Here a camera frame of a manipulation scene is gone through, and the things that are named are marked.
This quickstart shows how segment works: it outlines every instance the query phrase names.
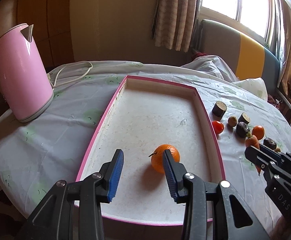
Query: white power cord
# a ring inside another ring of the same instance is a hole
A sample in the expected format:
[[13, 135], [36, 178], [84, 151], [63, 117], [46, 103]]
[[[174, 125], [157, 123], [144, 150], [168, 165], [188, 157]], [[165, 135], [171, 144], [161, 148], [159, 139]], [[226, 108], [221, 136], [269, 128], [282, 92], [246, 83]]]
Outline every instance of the white power cord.
[[[59, 76], [59, 74], [61, 73], [62, 70], [64, 70], [66, 67], [70, 67], [70, 66], [78, 65], [78, 63], [89, 63], [89, 64], [91, 65], [91, 67], [89, 67], [89, 68], [87, 69], [87, 71], [86, 71], [82, 76], [80, 76], [80, 77], [78, 77], [78, 78], [75, 78], [75, 79], [72, 79], [72, 80], [69, 80], [69, 81], [63, 82], [63, 83], [61, 83], [61, 84], [56, 84], [56, 81], [57, 81], [57, 79], [58, 79], [58, 76]], [[65, 65], [63, 68], [61, 68], [61, 69], [58, 71], [58, 73], [56, 74], [55, 79], [54, 79], [54, 83], [53, 83], [53, 84], [52, 84], [52, 82], [51, 82], [51, 80], [50, 80], [50, 79], [51, 79], [51, 78], [49, 77], [50, 75], [48, 75], [49, 82], [50, 82], [52, 88], [54, 89], [54, 88], [56, 88], [56, 87], [59, 87], [59, 86], [65, 85], [65, 84], [72, 83], [72, 82], [74, 82], [74, 81], [77, 81], [77, 80], [79, 80], [79, 79], [85, 77], [85, 76], [89, 73], [90, 69], [92, 69], [92, 68], [93, 68], [93, 65], [92, 65], [92, 63], [89, 62], [89, 61], [79, 61], [79, 62], [74, 62], [74, 63], [66, 64], [66, 65]]]

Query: tablecloth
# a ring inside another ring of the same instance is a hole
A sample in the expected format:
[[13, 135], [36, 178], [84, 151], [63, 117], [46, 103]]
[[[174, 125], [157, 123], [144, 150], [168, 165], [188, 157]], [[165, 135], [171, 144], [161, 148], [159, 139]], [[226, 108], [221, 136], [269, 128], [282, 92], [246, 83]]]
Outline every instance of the tablecloth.
[[[11, 110], [0, 117], [0, 188], [25, 216], [33, 211], [52, 185], [74, 182], [93, 132], [118, 85], [126, 75], [142, 75], [197, 88], [211, 117], [222, 100], [228, 107], [222, 122], [245, 112], [250, 125], [262, 125], [283, 152], [291, 152], [291, 127], [272, 105], [234, 84], [199, 72], [198, 63], [183, 67], [128, 61], [92, 61], [93, 69], [77, 82], [54, 90], [51, 105], [37, 119], [18, 122]], [[50, 72], [53, 79], [60, 67]], [[81, 76], [82, 64], [64, 69], [58, 82]], [[281, 216], [264, 192], [266, 182], [244, 156], [244, 139], [227, 126], [218, 135], [226, 179], [236, 188], [267, 231]]]

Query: orange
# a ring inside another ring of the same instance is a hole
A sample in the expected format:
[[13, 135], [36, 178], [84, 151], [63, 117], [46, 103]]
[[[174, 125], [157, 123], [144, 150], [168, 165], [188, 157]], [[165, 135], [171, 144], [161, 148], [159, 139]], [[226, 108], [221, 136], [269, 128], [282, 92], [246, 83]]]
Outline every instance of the orange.
[[170, 145], [170, 144], [162, 144], [158, 148], [155, 149], [155, 151], [150, 155], [151, 156], [151, 165], [152, 167], [159, 173], [164, 174], [164, 168], [163, 168], [163, 153], [164, 150], [170, 150], [173, 159], [176, 162], [180, 162], [180, 154], [178, 150]]
[[255, 135], [258, 140], [261, 140], [264, 137], [264, 128], [261, 125], [253, 127], [252, 135]]

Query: carrot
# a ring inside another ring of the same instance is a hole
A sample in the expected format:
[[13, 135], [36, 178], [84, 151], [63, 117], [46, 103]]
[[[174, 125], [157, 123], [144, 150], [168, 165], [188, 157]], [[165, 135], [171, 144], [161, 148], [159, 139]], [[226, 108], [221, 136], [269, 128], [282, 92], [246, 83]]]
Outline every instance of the carrot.
[[[254, 146], [255, 148], [260, 150], [260, 144], [259, 144], [258, 138], [255, 135], [251, 135], [250, 132], [248, 133], [247, 136], [248, 136], [248, 138], [245, 140], [245, 146], [246, 147]], [[260, 176], [261, 169], [256, 165], [254, 165], [254, 166], [256, 167], [256, 170], [258, 171], [258, 174]]]

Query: screw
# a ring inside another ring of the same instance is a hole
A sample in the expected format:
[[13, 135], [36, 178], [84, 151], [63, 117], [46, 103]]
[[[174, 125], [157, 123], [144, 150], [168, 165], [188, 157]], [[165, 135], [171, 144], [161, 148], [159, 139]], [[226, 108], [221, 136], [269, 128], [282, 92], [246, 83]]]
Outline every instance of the screw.
[[185, 173], [184, 175], [187, 179], [193, 179], [194, 178], [194, 174], [193, 173]]
[[63, 179], [61, 179], [61, 180], [59, 180], [59, 181], [56, 182], [56, 185], [58, 187], [63, 187], [65, 184], [66, 184], [66, 181], [63, 180]]
[[92, 178], [94, 178], [94, 179], [99, 179], [101, 177], [102, 177], [102, 174], [99, 173], [99, 172], [95, 172], [95, 173], [92, 174]]
[[222, 180], [222, 181], [220, 182], [220, 185], [221, 185], [222, 187], [230, 187], [230, 182], [228, 182], [227, 180]]

